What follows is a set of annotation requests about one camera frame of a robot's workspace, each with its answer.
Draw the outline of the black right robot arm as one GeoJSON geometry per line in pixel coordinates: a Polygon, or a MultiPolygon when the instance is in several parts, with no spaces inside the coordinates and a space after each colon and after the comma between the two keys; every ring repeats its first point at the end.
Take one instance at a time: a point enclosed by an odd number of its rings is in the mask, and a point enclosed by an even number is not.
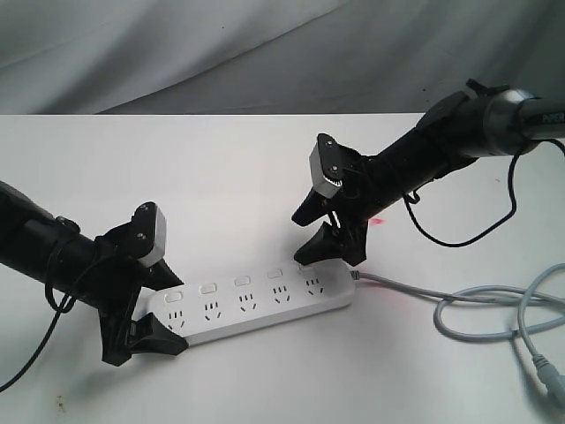
{"type": "Polygon", "coordinates": [[[377,155],[361,155],[320,133],[309,157],[311,191],[292,216],[301,227],[329,220],[294,254],[301,265],[366,259],[370,218],[397,201],[410,208],[418,189],[474,164],[479,158],[516,161],[539,143],[561,144],[564,103],[508,85],[486,87],[469,79],[437,102],[405,135],[377,155]]]}

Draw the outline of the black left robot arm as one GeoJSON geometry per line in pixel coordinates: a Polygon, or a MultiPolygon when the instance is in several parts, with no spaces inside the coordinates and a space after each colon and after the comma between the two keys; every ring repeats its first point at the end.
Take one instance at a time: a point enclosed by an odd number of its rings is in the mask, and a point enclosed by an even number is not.
{"type": "Polygon", "coordinates": [[[187,341],[152,313],[133,319],[142,288],[182,285],[164,260],[166,219],[147,201],[129,222],[93,239],[12,186],[1,184],[1,263],[44,285],[51,306],[60,291],[97,310],[102,359],[120,366],[136,353],[176,356],[187,341]]]}

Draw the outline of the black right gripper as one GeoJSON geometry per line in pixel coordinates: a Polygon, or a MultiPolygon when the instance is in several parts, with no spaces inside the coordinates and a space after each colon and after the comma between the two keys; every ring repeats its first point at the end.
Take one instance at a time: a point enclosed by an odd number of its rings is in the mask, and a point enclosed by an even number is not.
{"type": "Polygon", "coordinates": [[[340,151],[343,185],[330,200],[313,188],[293,213],[291,221],[306,227],[332,209],[341,228],[324,222],[293,256],[301,265],[339,259],[351,266],[366,259],[368,220],[397,201],[397,179],[391,166],[377,155],[340,151]]]}

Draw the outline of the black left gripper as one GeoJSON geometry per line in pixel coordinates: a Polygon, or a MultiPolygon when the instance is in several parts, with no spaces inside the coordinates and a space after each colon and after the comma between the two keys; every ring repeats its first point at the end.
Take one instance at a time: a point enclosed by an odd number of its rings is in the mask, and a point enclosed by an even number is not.
{"type": "Polygon", "coordinates": [[[143,286],[161,291],[182,286],[183,281],[164,259],[144,272],[132,256],[132,225],[124,223],[94,240],[94,288],[102,337],[102,360],[119,367],[133,354],[177,356],[187,341],[149,313],[132,318],[143,286]]]}

